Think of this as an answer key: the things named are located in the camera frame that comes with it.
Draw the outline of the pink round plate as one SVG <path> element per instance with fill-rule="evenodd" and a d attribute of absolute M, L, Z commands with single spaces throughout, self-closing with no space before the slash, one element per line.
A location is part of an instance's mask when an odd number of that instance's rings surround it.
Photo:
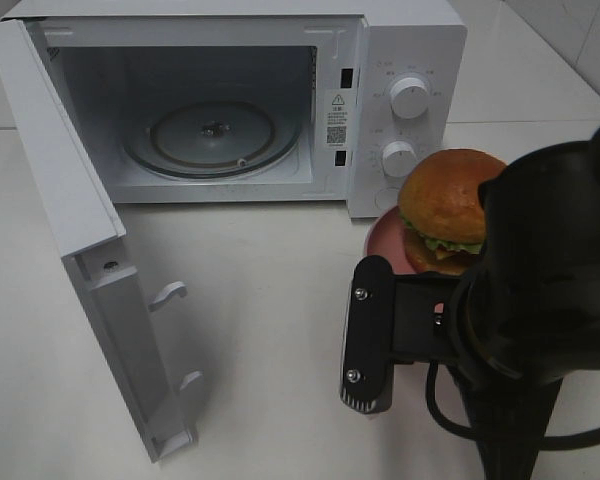
<path fill-rule="evenodd" d="M 397 208 L 392 208 L 382 215 L 372 226 L 366 242 L 365 257 L 381 256 L 389 261 L 393 272 L 396 274 L 420 274 L 414 271 L 406 259 L 403 247 L 404 225 Z M 453 345 L 458 348 L 459 359 L 450 366 L 455 370 L 466 370 L 477 360 L 476 354 L 470 350 L 467 335 L 466 303 L 469 290 L 469 281 L 460 275 L 461 284 L 459 291 L 454 295 L 455 305 L 454 322 L 450 327 L 450 337 Z"/>

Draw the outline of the round white door release button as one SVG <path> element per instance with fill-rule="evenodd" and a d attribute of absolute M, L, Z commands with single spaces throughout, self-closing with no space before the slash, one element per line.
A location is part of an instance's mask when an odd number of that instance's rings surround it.
<path fill-rule="evenodd" d="M 399 197 L 398 188 L 385 188 L 375 194 L 374 201 L 380 211 L 391 209 L 397 205 Z"/>

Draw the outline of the burger with lettuce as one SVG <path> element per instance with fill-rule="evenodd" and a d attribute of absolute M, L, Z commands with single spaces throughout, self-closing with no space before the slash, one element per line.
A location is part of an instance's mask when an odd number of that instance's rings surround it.
<path fill-rule="evenodd" d="M 479 262 L 486 239 L 479 186 L 506 168 L 475 149 L 445 149 L 408 175 L 397 207 L 404 225 L 405 256 L 417 273 L 461 275 Z"/>

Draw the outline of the lower white timer knob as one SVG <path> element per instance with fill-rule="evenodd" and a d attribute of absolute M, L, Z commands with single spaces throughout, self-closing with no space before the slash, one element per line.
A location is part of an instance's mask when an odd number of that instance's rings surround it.
<path fill-rule="evenodd" d="M 405 177 L 416 166 L 417 156 L 410 143 L 393 141 L 383 148 L 381 164 L 387 177 Z"/>

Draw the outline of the glass microwave turntable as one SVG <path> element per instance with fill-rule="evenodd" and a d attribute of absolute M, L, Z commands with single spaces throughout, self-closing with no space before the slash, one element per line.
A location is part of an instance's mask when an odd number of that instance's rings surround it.
<path fill-rule="evenodd" d="M 283 158 L 296 146 L 305 119 L 294 105 L 200 101 L 137 118 L 125 132 L 124 150 L 156 174 L 228 178 Z"/>

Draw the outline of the white warning label sticker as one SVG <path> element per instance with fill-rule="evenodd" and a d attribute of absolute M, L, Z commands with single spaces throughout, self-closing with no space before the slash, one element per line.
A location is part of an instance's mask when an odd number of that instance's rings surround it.
<path fill-rule="evenodd" d="M 324 94 L 323 140 L 327 148 L 347 147 L 352 106 L 349 89 L 330 89 Z"/>

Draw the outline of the upper white power knob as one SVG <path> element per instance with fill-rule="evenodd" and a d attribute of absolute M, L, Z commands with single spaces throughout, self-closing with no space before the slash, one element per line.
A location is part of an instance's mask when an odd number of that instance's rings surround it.
<path fill-rule="evenodd" d="M 417 76 L 403 76 L 389 88 L 392 112 L 402 119 L 414 119 L 429 106 L 430 90 L 425 80 Z"/>

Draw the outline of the white microwave oven body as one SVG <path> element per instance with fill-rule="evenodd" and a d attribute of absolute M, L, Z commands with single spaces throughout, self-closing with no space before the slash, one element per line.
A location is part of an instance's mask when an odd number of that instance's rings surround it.
<path fill-rule="evenodd" d="M 440 146 L 467 30 L 446 1 L 21 1 L 1 21 L 36 21 L 58 57 L 92 163 L 111 202 L 342 201 L 355 218 L 380 211 L 383 148 Z M 417 76 L 428 109 L 397 117 L 389 88 Z M 324 94 L 351 91 L 345 149 L 323 140 Z M 247 174 L 193 180 L 156 174 L 124 150 L 147 113 L 239 100 L 294 105 L 296 146 Z"/>

